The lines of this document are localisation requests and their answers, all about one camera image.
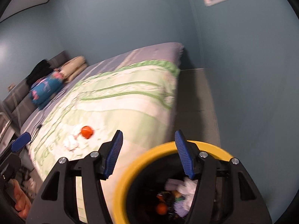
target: gray headboard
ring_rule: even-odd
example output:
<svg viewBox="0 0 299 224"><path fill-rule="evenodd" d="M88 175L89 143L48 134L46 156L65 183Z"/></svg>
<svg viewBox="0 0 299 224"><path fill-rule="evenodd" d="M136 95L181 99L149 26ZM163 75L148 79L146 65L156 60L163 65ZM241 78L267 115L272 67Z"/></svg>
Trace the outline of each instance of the gray headboard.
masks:
<svg viewBox="0 0 299 224"><path fill-rule="evenodd" d="M68 53L66 51L62 51L60 54L50 59L48 63L51 68L55 69L69 60ZM17 128L20 128L19 125L22 126L37 108L31 102L29 97L29 87L26 83L26 79L21 81L12 89L10 94L4 99L3 104L6 108L7 114L11 117L12 122Z"/></svg>

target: blue wall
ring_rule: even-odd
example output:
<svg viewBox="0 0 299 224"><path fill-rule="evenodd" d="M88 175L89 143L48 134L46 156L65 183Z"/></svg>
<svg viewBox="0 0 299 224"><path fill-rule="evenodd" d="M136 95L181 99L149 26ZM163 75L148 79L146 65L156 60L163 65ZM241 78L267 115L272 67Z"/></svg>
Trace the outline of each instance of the blue wall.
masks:
<svg viewBox="0 0 299 224"><path fill-rule="evenodd" d="M299 20L287 0L190 0L221 146L241 159L272 220L299 188Z"/></svg>
<svg viewBox="0 0 299 224"><path fill-rule="evenodd" d="M140 47L181 42L202 67L189 0L50 0L48 18L71 56L90 64Z"/></svg>
<svg viewBox="0 0 299 224"><path fill-rule="evenodd" d="M0 23L0 99L22 81L42 59L63 48L49 29L45 5L24 10Z"/></svg>

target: black cloth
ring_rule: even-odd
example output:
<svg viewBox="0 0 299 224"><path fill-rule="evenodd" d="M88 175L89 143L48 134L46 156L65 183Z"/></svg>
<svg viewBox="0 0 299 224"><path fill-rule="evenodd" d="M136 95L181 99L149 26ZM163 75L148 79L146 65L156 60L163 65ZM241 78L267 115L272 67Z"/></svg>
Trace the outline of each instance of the black cloth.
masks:
<svg viewBox="0 0 299 224"><path fill-rule="evenodd" d="M53 72L50 68L50 64L46 60L39 62L32 70L32 72L26 77L26 82L29 88L40 78L48 76Z"/></svg>

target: floor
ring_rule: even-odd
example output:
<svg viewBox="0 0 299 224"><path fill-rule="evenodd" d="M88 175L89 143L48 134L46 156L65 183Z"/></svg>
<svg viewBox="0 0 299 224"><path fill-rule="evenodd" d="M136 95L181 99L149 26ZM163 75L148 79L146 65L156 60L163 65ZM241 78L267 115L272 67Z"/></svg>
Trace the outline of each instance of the floor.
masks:
<svg viewBox="0 0 299 224"><path fill-rule="evenodd" d="M220 147L214 103L204 69L183 70L180 73L172 140L178 129L183 131L187 140Z"/></svg>

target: bolt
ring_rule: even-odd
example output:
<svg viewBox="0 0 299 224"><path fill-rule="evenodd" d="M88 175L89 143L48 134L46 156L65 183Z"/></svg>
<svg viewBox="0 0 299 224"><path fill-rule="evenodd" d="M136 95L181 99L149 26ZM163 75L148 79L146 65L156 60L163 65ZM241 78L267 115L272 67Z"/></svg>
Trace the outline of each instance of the bolt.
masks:
<svg viewBox="0 0 299 224"><path fill-rule="evenodd" d="M66 162L66 158L65 157L59 158L58 162L63 164Z"/></svg>
<svg viewBox="0 0 299 224"><path fill-rule="evenodd" d="M233 163L233 164L239 164L239 159L237 159L237 158L233 158L232 160L231 160L231 162Z"/></svg>
<svg viewBox="0 0 299 224"><path fill-rule="evenodd" d="M94 151L90 154L91 157L98 157L99 153Z"/></svg>
<svg viewBox="0 0 299 224"><path fill-rule="evenodd" d="M200 152L200 153L199 153L199 156L200 156L200 157L203 157L203 158L206 158L208 155L207 155L206 152Z"/></svg>

